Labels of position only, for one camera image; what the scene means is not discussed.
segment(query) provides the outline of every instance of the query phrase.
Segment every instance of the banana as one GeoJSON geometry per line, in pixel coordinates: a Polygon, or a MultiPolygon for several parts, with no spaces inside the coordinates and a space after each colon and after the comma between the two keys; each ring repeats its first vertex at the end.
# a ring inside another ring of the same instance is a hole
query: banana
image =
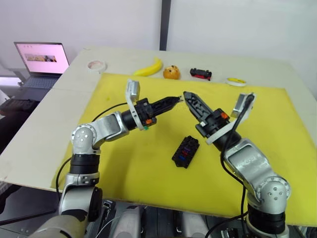
{"type": "Polygon", "coordinates": [[[159,58],[154,57],[154,64],[152,64],[149,67],[142,68],[142,69],[135,71],[133,73],[133,75],[135,75],[135,76],[149,76],[151,74],[158,72],[162,67],[163,67],[162,61],[159,58]]]}

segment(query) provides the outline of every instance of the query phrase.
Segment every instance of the laptop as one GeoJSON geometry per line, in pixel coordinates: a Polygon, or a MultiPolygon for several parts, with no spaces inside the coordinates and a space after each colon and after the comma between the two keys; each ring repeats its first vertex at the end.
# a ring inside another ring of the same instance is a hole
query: laptop
{"type": "Polygon", "coordinates": [[[23,88],[51,89],[68,68],[62,43],[14,42],[30,77],[23,88]]]}

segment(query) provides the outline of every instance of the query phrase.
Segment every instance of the keyboard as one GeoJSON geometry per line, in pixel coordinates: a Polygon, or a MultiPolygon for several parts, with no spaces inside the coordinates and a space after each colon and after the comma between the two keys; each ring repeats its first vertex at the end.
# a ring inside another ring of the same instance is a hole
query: keyboard
{"type": "Polygon", "coordinates": [[[29,112],[31,113],[39,104],[33,100],[17,100],[8,99],[0,106],[0,111],[3,112],[29,112]]]}
{"type": "Polygon", "coordinates": [[[56,78],[29,78],[23,87],[51,89],[56,81],[56,78]]]}

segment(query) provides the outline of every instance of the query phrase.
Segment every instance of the white wall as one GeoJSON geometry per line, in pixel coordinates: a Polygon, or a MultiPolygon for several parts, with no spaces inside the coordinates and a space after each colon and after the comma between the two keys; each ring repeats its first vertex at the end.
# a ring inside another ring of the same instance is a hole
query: white wall
{"type": "Polygon", "coordinates": [[[173,0],[167,45],[286,60],[317,98],[316,0],[173,0]]]}
{"type": "Polygon", "coordinates": [[[159,49],[160,0],[2,0],[0,63],[24,67],[14,41],[62,42],[72,61],[87,45],[159,49]]]}

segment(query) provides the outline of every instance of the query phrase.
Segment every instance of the laptop screen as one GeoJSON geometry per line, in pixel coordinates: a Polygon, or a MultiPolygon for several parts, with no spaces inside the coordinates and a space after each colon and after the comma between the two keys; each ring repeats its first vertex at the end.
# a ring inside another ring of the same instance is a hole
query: laptop screen
{"type": "Polygon", "coordinates": [[[69,66],[61,43],[16,42],[15,46],[30,73],[62,74],[69,66]]]}

